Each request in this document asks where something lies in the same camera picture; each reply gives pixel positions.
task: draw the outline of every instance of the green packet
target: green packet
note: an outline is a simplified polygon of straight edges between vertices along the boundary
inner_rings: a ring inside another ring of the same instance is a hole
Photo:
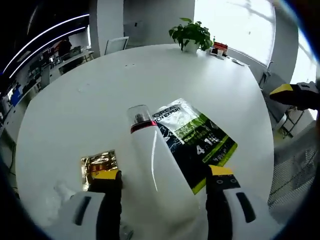
[[[207,165],[222,167],[237,143],[180,98],[152,115],[194,194],[206,185]]]

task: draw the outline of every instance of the gold foil packet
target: gold foil packet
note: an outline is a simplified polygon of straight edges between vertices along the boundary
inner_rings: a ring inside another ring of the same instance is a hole
[[[81,158],[82,189],[88,191],[94,179],[115,179],[118,172],[115,150]]]

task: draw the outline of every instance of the white chair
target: white chair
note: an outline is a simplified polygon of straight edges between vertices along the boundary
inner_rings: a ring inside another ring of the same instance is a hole
[[[128,40],[129,40],[128,36],[108,40],[106,42],[104,55],[112,54],[112,53],[115,53],[115,52],[118,52],[121,50],[125,50],[127,47]]]

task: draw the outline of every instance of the ceiling light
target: ceiling light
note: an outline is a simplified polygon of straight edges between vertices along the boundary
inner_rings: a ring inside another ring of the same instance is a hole
[[[83,17],[86,17],[86,16],[89,16],[89,14],[85,14],[85,15],[81,15],[81,16],[76,16],[76,17],[71,18],[71,19],[69,19],[69,20],[60,22],[60,23],[58,23],[57,25],[54,25],[54,26],[48,28],[47,30],[45,30],[44,32],[40,33],[38,36],[36,36],[34,39],[32,39],[30,42],[28,42],[23,48],[21,48],[20,51],[18,51],[18,52],[16,53],[16,55],[14,55],[14,57],[11,59],[11,61],[8,63],[8,65],[7,65],[7,66],[5,67],[5,69],[3,70],[3,73],[6,71],[6,69],[8,68],[8,66],[12,63],[12,61],[13,61],[24,49],[26,49],[26,47],[28,47],[33,41],[35,41],[36,39],[38,39],[39,37],[41,37],[43,34],[51,31],[52,29],[54,29],[54,28],[56,28],[56,27],[58,27],[58,26],[60,26],[60,25],[62,25],[62,24],[65,24],[65,23],[68,23],[68,22],[70,22],[70,21],[72,21],[72,20],[80,19],[80,18],[83,18]]]
[[[13,73],[10,75],[9,78],[11,78],[11,77],[16,73],[16,71],[17,71],[29,58],[31,58],[36,52],[38,52],[39,50],[41,50],[42,48],[44,48],[44,47],[47,46],[48,44],[56,41],[57,39],[65,36],[65,35],[71,34],[71,33],[73,33],[73,32],[76,32],[76,31],[78,31],[78,30],[85,29],[85,28],[86,28],[85,26],[80,27],[80,28],[78,28],[78,29],[76,29],[76,30],[73,30],[73,31],[67,32],[67,33],[65,33],[65,34],[63,34],[63,35],[61,35],[61,36],[58,36],[58,37],[56,37],[55,39],[52,39],[51,41],[48,41],[45,45],[39,47],[37,50],[35,50],[33,53],[31,53],[31,54],[13,71]]]

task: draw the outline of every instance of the potted plant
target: potted plant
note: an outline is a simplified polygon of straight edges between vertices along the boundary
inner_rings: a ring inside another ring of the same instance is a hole
[[[179,43],[181,51],[196,53],[199,47],[205,51],[213,45],[209,29],[201,27],[200,21],[192,23],[189,18],[181,17],[180,19],[187,22],[187,25],[174,26],[169,30],[169,35],[175,43]]]

